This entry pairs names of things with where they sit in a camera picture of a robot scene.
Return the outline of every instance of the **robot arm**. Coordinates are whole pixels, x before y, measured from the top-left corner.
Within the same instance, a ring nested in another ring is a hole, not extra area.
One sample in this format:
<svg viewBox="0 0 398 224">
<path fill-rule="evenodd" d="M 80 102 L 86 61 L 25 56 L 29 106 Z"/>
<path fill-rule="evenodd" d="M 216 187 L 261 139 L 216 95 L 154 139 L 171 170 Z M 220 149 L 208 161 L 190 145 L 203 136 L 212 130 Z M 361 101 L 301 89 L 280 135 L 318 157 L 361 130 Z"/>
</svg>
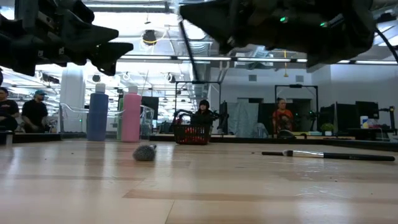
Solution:
<svg viewBox="0 0 398 224">
<path fill-rule="evenodd" d="M 114 29 L 95 26 L 94 12 L 80 0 L 17 0 L 16 20 L 1 17 L 0 65 L 33 76 L 35 66 L 66 67 L 87 60 L 106 75 L 115 75 L 117 60 L 133 49 L 130 43 L 109 42 Z"/>
<path fill-rule="evenodd" d="M 180 13 L 219 42 L 222 54 L 247 44 L 265 45 L 306 53 L 307 67 L 312 67 L 353 58 L 372 47 L 376 23 L 371 4 L 371 0 L 215 0 L 181 6 Z M 237 26 L 243 29 L 234 32 Z"/>
</svg>

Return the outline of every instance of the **man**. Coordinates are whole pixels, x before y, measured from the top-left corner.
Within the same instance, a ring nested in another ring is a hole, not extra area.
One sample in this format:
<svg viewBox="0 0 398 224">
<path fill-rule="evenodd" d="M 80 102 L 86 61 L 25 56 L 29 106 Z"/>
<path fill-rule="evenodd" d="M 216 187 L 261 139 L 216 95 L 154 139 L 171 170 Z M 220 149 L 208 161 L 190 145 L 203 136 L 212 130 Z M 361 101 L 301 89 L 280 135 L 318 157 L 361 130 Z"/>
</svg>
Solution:
<svg viewBox="0 0 398 224">
<path fill-rule="evenodd" d="M 8 100 L 8 90 L 0 87 L 0 129 L 15 131 L 18 127 L 16 118 L 19 117 L 18 104 L 14 100 Z"/>
<path fill-rule="evenodd" d="M 43 103 L 44 96 L 43 90 L 37 90 L 33 100 L 25 102 L 22 107 L 22 120 L 25 122 L 26 133 L 44 133 L 47 129 L 45 121 L 49 113 Z"/>
<path fill-rule="evenodd" d="M 278 109 L 272 114 L 272 124 L 274 125 L 274 132 L 280 130 L 292 131 L 293 114 L 286 109 L 286 101 L 282 98 L 277 99 Z"/>
</svg>

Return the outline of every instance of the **person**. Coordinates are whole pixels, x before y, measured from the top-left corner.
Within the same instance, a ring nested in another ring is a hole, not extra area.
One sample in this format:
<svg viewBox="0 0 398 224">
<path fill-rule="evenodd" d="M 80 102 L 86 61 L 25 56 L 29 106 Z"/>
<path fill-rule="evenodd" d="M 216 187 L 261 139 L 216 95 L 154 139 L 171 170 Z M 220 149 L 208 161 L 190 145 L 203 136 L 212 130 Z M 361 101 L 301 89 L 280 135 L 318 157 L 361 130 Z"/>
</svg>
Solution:
<svg viewBox="0 0 398 224">
<path fill-rule="evenodd" d="M 207 100 L 199 102 L 198 111 L 192 116 L 191 124 L 212 125 L 213 119 L 211 117 L 210 104 Z"/>
<path fill-rule="evenodd" d="M 7 98 L 8 90 L 0 87 L 0 129 L 15 131 L 18 127 L 16 118 L 19 117 L 19 108 L 14 100 Z"/>
<path fill-rule="evenodd" d="M 44 133 L 48 129 L 45 121 L 49 113 L 43 103 L 44 96 L 43 90 L 37 90 L 33 100 L 25 102 L 22 107 L 22 120 L 25 122 L 26 133 Z"/>
<path fill-rule="evenodd" d="M 293 114 L 286 109 L 286 101 L 282 98 L 277 99 L 278 109 L 272 114 L 272 124 L 274 131 L 289 130 L 292 131 Z"/>
<path fill-rule="evenodd" d="M 2 84 L 2 81 L 3 81 L 3 77 L 2 77 L 2 69 L 0 68 L 0 86 L 1 86 L 1 84 Z"/>
</svg>

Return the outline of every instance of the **monitor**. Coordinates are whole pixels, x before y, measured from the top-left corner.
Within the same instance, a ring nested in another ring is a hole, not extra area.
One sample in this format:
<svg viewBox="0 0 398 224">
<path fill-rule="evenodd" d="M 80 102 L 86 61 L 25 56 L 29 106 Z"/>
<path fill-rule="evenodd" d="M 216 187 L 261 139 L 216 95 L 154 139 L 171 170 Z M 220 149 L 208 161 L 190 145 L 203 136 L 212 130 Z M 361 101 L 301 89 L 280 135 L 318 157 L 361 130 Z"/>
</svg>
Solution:
<svg viewBox="0 0 398 224">
<path fill-rule="evenodd" d="M 360 128 L 358 107 L 356 105 L 336 103 L 337 128 L 346 131 L 350 128 Z"/>
<path fill-rule="evenodd" d="M 159 97 L 143 96 L 141 105 L 155 110 L 153 120 L 157 120 L 157 111 L 159 109 Z"/>
<path fill-rule="evenodd" d="M 335 122 L 335 104 L 332 104 L 330 106 L 321 107 L 319 110 L 318 120 L 319 120 L 320 126 L 322 126 L 323 124 L 326 124 L 326 123 L 334 124 L 334 122 Z"/>
<path fill-rule="evenodd" d="M 358 114 L 369 119 L 379 119 L 379 104 L 375 102 L 357 101 Z"/>
</svg>

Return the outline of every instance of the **fuzzy ball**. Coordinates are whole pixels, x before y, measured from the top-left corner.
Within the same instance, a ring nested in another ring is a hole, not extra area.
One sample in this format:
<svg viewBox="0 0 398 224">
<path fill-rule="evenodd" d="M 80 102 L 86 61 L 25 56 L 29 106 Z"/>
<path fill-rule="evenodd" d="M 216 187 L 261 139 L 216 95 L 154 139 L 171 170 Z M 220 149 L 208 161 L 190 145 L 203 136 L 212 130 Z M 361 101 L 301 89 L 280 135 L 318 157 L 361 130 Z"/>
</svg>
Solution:
<svg viewBox="0 0 398 224">
<path fill-rule="evenodd" d="M 156 146 L 139 146 L 133 153 L 132 157 L 136 161 L 153 161 L 156 156 Z"/>
</svg>

